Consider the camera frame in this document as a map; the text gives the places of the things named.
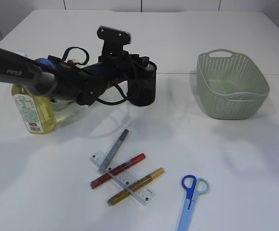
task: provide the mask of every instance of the plastic basket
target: plastic basket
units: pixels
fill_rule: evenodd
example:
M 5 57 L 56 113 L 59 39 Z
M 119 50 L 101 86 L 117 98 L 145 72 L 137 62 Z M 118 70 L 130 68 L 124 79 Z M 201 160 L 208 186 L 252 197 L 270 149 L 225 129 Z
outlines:
M 211 57 L 220 51 L 230 56 Z M 264 75 L 248 56 L 224 49 L 198 57 L 197 88 L 207 114 L 216 119 L 249 118 L 270 92 Z

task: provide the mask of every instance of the blue scissors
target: blue scissors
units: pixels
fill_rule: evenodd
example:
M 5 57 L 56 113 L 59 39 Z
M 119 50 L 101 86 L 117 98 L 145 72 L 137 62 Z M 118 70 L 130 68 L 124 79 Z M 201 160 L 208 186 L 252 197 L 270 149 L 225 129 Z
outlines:
M 193 179 L 192 187 L 190 188 L 184 184 L 184 181 L 187 178 Z M 204 182 L 206 184 L 206 189 L 203 191 L 198 190 L 200 182 Z M 193 175 L 186 175 L 185 177 L 182 178 L 181 183 L 183 188 L 186 190 L 186 201 L 184 202 L 178 231 L 187 231 L 189 224 L 191 223 L 197 198 L 199 195 L 205 194 L 209 190 L 209 184 L 205 179 L 203 178 L 196 179 L 196 177 Z

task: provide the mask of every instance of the plastic bottle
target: plastic bottle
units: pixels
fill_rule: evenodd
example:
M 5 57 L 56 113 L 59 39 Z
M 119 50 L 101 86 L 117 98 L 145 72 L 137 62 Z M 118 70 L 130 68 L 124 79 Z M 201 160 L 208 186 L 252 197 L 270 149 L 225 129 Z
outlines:
M 48 98 L 31 94 L 25 86 L 14 84 L 12 96 L 30 133 L 47 134 L 56 126 L 56 117 Z

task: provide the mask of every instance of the marker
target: marker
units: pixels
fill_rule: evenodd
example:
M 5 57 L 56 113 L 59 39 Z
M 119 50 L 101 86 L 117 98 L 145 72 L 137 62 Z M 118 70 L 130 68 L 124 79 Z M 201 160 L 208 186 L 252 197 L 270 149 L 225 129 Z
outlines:
M 115 157 L 115 155 L 117 154 L 119 148 L 121 147 L 125 137 L 128 135 L 129 131 L 127 129 L 125 129 L 122 134 L 120 135 L 120 137 L 117 139 L 117 141 L 115 142 L 114 146 L 112 146 L 112 148 L 110 149 L 108 155 L 105 157 L 104 161 L 102 162 L 101 166 L 99 167 L 99 172 L 103 173 L 102 169 L 106 169 L 108 167 L 108 165 L 110 164 L 110 162 L 112 161 L 112 159 Z
M 161 167 L 158 170 L 152 172 L 151 174 L 145 176 L 144 178 L 142 178 L 139 181 L 132 184 L 129 187 L 129 189 L 132 190 L 133 192 L 135 192 L 135 191 L 141 189 L 142 187 L 144 187 L 145 185 L 149 184 L 151 181 L 153 181 L 155 178 L 159 177 L 163 173 L 164 173 L 164 169 Z M 120 201 L 122 201 L 123 199 L 127 198 L 129 195 L 131 195 L 131 193 L 125 189 L 125 190 L 121 191 L 120 193 L 111 197 L 107 201 L 107 203 L 109 206 L 113 206 L 113 205 L 119 203 Z
M 145 154 L 141 153 L 138 156 L 132 158 L 128 162 L 125 162 L 124 164 L 114 168 L 113 170 L 110 171 L 110 173 L 114 176 L 118 175 L 119 173 L 127 170 L 128 168 L 136 165 L 140 161 L 145 159 Z M 95 189 L 96 187 L 100 186 L 101 184 L 104 184 L 105 182 L 109 181 L 111 179 L 111 176 L 109 174 L 104 174 L 100 176 L 98 179 L 95 179 L 90 183 L 90 186 L 92 189 Z

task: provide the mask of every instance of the scissors blade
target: scissors blade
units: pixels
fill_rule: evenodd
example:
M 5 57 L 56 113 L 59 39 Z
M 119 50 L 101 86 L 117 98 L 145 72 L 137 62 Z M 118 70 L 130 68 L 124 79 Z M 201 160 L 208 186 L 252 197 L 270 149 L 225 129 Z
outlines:
M 190 210 L 190 203 L 191 203 L 191 200 L 189 200 L 189 199 L 186 199 L 186 201 L 184 202 L 178 231 L 187 231 L 188 230 L 189 224 L 191 223 L 191 216 L 192 216 L 192 212 Z

